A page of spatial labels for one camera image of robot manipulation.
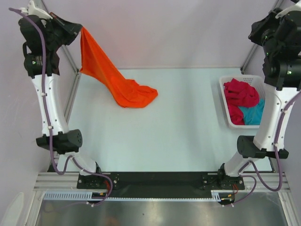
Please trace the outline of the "orange t-shirt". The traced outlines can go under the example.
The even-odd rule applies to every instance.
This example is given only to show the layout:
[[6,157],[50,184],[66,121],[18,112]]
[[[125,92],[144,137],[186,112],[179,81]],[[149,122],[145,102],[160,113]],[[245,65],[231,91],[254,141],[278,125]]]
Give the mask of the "orange t-shirt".
[[80,72],[104,84],[119,106],[144,108],[158,96],[156,89],[126,79],[89,31],[83,27],[80,32]]

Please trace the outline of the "red t-shirt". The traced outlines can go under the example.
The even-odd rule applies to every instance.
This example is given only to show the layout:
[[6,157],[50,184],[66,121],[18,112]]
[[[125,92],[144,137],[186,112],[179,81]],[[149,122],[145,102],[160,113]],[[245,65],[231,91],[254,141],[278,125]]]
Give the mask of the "red t-shirt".
[[225,82],[223,86],[231,122],[238,126],[245,125],[239,107],[256,106],[260,100],[257,90],[248,83],[236,79]]

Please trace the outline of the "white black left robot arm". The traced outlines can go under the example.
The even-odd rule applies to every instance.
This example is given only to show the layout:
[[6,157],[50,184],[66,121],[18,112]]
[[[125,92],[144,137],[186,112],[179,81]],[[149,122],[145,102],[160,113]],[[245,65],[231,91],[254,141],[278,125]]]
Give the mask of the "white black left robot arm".
[[49,150],[52,163],[55,163],[55,153],[65,157],[62,168],[55,167],[57,174],[64,174],[68,163],[73,162],[81,175],[89,175],[87,182],[93,188],[101,187],[104,177],[99,174],[98,164],[80,153],[81,131],[69,129],[58,90],[60,58],[57,51],[77,38],[82,25],[65,21],[53,13],[49,18],[23,16],[18,24],[25,38],[24,67],[35,87],[42,117],[42,135],[36,138],[37,145]]

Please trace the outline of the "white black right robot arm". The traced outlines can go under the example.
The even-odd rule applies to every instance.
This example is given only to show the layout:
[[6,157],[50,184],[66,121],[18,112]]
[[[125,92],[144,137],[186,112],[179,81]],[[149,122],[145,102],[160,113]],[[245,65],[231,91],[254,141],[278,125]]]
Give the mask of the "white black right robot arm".
[[295,101],[301,96],[301,7],[276,8],[251,26],[249,40],[264,50],[265,105],[255,136],[239,136],[237,152],[218,170],[217,184],[228,189],[245,168],[258,159],[288,157],[284,148],[287,123]]

